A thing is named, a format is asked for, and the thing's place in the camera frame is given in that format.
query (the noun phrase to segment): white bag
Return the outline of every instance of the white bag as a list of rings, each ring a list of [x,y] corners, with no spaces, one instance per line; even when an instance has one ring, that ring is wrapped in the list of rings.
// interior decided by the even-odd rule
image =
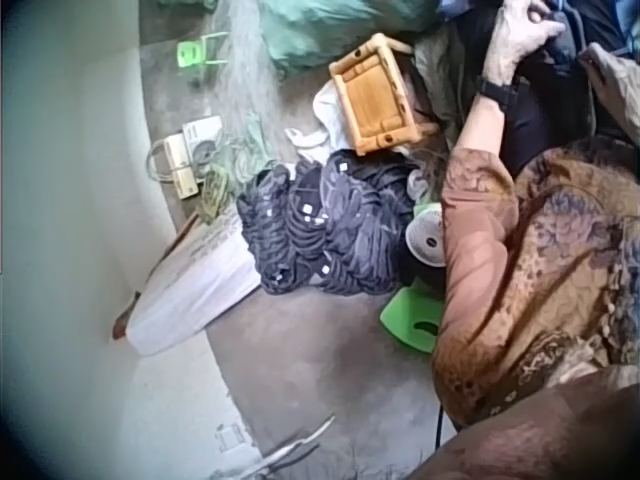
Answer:
[[[153,272],[127,339],[140,355],[173,347],[202,330],[260,285],[235,206],[200,225]]]
[[[315,132],[305,135],[296,128],[284,129],[289,141],[296,147],[298,155],[325,165],[333,152],[342,149],[353,150],[347,120],[333,80],[325,83],[314,97],[313,113],[322,124]]]

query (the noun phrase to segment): sleeve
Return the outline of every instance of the sleeve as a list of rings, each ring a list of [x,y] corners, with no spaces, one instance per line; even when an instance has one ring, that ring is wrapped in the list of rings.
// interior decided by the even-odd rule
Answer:
[[[468,342],[485,321],[518,222],[514,183],[491,153],[454,149],[442,193],[447,294],[440,335]]]

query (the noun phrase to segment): black cable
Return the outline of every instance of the black cable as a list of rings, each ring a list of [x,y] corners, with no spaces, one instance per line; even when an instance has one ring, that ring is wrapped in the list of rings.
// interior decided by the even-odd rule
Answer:
[[[436,450],[440,448],[440,442],[442,440],[442,423],[444,421],[444,408],[440,404],[440,411],[438,412],[438,425],[436,426]]]

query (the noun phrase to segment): white cloth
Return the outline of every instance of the white cloth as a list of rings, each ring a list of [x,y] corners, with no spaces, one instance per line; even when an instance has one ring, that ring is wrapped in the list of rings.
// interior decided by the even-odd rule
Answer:
[[[458,141],[462,129],[462,118],[456,102],[455,53],[461,49],[457,40],[455,24],[446,24],[433,33],[419,39],[415,45],[415,63],[429,95],[433,113],[441,120],[449,149]]]
[[[407,179],[407,195],[414,202],[419,202],[429,192],[429,182],[424,178],[424,173],[416,169],[409,174]]]
[[[151,275],[127,326],[140,355],[153,355],[202,330],[260,285],[235,206],[200,225]]]
[[[301,157],[324,165],[333,152],[353,149],[347,121],[333,80],[329,80],[314,97],[313,113],[322,125],[315,132],[305,135],[296,128],[284,130]]]

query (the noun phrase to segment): patterned blouse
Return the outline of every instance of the patterned blouse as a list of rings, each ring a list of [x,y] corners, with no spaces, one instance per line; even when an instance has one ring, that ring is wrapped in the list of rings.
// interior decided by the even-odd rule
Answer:
[[[632,147],[596,137],[543,153],[514,182],[495,155],[453,151],[433,369],[458,427],[638,363],[639,163]]]

